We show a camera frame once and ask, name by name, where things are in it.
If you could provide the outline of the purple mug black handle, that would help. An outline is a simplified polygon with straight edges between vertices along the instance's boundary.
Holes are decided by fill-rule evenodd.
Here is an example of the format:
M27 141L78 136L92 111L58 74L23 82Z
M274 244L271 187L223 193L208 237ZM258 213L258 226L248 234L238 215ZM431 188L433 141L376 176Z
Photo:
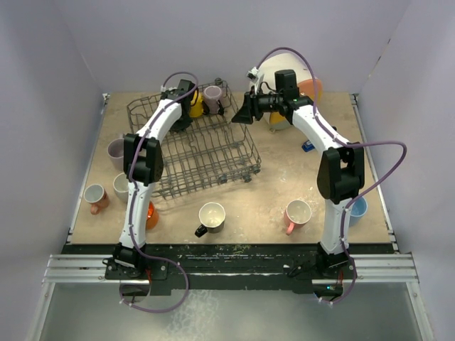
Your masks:
M224 106L221 102L223 91L219 86L211 85L203 91L203 114L225 114Z

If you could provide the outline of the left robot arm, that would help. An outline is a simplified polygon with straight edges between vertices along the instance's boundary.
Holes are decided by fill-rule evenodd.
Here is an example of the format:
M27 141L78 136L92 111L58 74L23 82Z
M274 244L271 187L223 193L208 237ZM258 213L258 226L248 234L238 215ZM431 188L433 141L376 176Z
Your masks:
M119 243L112 255L130 278L139 278L146 271L146 219L151 194L164 171L161 145L176 123L191 124L189 111L197 84L181 80L177 87L161 88L156 111L134 134L124 136L124 173L128 180L128 201Z

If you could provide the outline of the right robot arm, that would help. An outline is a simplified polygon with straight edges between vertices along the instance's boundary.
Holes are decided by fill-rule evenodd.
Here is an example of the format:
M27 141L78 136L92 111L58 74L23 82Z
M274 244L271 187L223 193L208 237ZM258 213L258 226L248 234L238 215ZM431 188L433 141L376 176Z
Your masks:
M338 136L319 114L315 99L300 92L293 70L276 71L275 88L268 93L262 91L264 75L258 68L252 68L247 78L253 84L244 94L243 104L232 122L252 124L265 113L279 112L321 155L316 184L325 200L325 217L315 267L322 277L332 278L349 262L352 201L365 185L363 147Z

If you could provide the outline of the lavender mug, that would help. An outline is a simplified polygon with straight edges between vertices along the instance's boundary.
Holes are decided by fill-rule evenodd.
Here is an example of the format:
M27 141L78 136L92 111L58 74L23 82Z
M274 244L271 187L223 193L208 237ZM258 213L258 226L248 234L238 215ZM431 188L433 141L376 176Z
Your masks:
M107 154L114 168L123 172L124 167L124 139L118 138L111 141L107 147Z

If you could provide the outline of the yellow mug black handle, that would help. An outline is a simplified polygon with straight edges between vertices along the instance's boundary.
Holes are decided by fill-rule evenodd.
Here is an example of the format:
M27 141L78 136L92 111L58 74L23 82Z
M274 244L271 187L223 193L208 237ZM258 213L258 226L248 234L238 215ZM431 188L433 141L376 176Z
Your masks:
M204 108L203 108L203 96L197 90L193 95L193 99L191 100L191 107L189 112L189 117L192 119L198 118L203 115Z

